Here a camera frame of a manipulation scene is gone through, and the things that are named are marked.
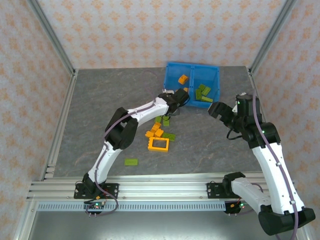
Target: blue plastic bin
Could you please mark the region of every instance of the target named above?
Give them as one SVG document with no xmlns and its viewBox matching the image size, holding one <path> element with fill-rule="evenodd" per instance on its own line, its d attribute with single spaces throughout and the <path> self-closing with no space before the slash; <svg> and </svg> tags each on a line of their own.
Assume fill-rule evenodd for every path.
<svg viewBox="0 0 320 240">
<path fill-rule="evenodd" d="M 189 77 L 189 80 L 181 85 L 178 80 L 182 75 Z M 211 88 L 206 96 L 218 102 L 220 98 L 220 70 L 217 66 L 168 62 L 165 71 L 164 88 L 176 91 L 179 88 L 189 88 L 190 100 L 187 106 L 198 108 L 209 108 L 211 103 L 196 100 L 196 89 L 200 84 Z"/>
</svg>

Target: patterned wallpaper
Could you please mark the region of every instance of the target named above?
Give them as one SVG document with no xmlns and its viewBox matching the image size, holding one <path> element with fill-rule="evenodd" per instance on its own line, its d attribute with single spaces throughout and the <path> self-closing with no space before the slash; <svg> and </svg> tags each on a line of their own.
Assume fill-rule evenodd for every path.
<svg viewBox="0 0 320 240">
<path fill-rule="evenodd" d="M 320 234 L 320 4 L 298 0 L 254 80 L 300 197 Z"/>
<path fill-rule="evenodd" d="M 285 0 L 39 0 L 73 66 L 250 66 Z"/>
<path fill-rule="evenodd" d="M 1 240 L 13 239 L 39 179 L 69 78 L 27 1 L 0 1 Z"/>
</svg>

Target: toy block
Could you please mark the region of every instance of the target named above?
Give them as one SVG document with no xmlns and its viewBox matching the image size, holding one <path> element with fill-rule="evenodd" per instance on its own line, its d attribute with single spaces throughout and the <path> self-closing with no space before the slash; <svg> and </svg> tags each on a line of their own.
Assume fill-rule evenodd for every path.
<svg viewBox="0 0 320 240">
<path fill-rule="evenodd" d="M 206 86 L 205 89 L 201 93 L 202 93 L 202 95 L 207 96 L 208 93 L 210 92 L 210 90 L 211 90 L 211 88 Z"/>
<path fill-rule="evenodd" d="M 211 99 L 211 98 L 209 98 L 209 97 L 202 96 L 202 97 L 201 97 L 201 101 L 202 101 L 202 102 L 212 103 L 214 100 Z"/>
<path fill-rule="evenodd" d="M 201 97 L 202 97 L 202 95 L 201 95 L 201 90 L 200 89 L 196 89 L 195 90 L 195 100 L 201 100 Z"/>
<path fill-rule="evenodd" d="M 151 128 L 150 132 L 155 133 L 161 126 L 161 123 L 156 122 L 154 123 L 153 127 Z"/>
<path fill-rule="evenodd" d="M 162 134 L 162 138 L 164 138 L 164 139 L 169 139 L 170 142 L 174 142 L 175 139 L 176 139 L 176 135 L 175 135 L 175 134 L 172 134 L 172 133 L 166 133 L 166 132 L 164 132 L 164 133 Z"/>
<path fill-rule="evenodd" d="M 205 90 L 205 88 L 206 88 L 206 86 L 204 85 L 204 84 L 200 84 L 199 85 L 199 87 L 198 87 L 198 89 L 200 89 L 201 90 L 201 92 L 203 91 L 203 90 Z"/>
<path fill-rule="evenodd" d="M 154 140 L 156 141 L 165 141 L 165 147 L 157 147 L 154 145 Z M 149 144 L 148 144 L 148 150 L 153 152 L 163 152 L 167 153 L 169 150 L 169 138 L 162 138 L 162 137 L 150 137 L 149 138 Z"/>
<path fill-rule="evenodd" d="M 182 75 L 182 76 L 179 78 L 178 82 L 179 82 L 181 85 L 183 85 L 183 84 L 185 84 L 185 83 L 188 81 L 188 79 L 189 79 L 189 77 L 187 77 L 186 75 Z"/>
<path fill-rule="evenodd" d="M 154 137 L 154 136 L 155 136 L 155 133 L 152 132 L 152 131 L 147 131 L 147 132 L 145 133 L 145 136 L 146 136 L 147 138 L 151 138 L 151 137 Z"/>
<path fill-rule="evenodd" d="M 138 158 L 126 158 L 124 160 L 125 166 L 138 166 Z"/>
<path fill-rule="evenodd" d="M 154 119 L 154 122 L 155 122 L 155 123 L 161 123 L 161 119 L 162 119 L 161 116 L 157 116 L 157 117 Z"/>
<path fill-rule="evenodd" d="M 163 120 L 163 126 L 164 127 L 169 127 L 170 126 L 169 120 Z"/>
<path fill-rule="evenodd" d="M 157 138 L 161 138 L 161 137 L 162 137 L 162 134 L 164 134 L 164 131 L 159 128 L 159 129 L 154 133 L 154 136 L 157 137 Z"/>
</svg>

